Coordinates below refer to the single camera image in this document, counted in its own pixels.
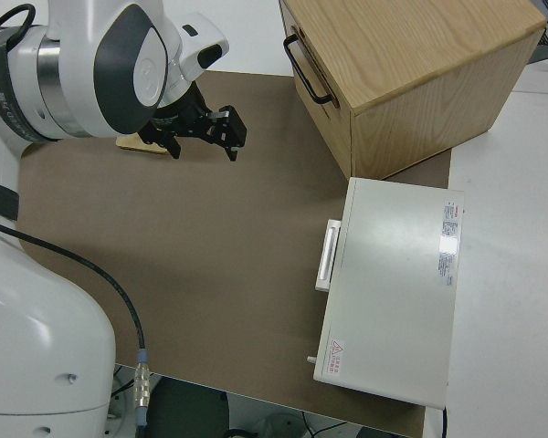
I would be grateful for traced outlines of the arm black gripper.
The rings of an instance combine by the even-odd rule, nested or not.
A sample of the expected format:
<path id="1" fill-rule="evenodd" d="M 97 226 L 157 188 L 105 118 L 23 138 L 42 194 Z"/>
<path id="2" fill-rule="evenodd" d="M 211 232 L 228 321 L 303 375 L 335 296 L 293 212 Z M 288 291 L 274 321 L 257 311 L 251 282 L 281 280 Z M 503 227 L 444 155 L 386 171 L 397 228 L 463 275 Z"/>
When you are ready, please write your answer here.
<path id="1" fill-rule="evenodd" d="M 237 110 L 227 105 L 217 112 L 210 112 L 198 86 L 191 86 L 175 102 L 159 107 L 146 125 L 139 130 L 139 136 L 145 151 L 169 153 L 179 159 L 181 146 L 177 137 L 191 137 L 211 142 L 222 147 L 231 162 L 237 160 L 237 154 L 245 146 L 247 127 Z M 213 129 L 209 135 L 211 123 Z"/>

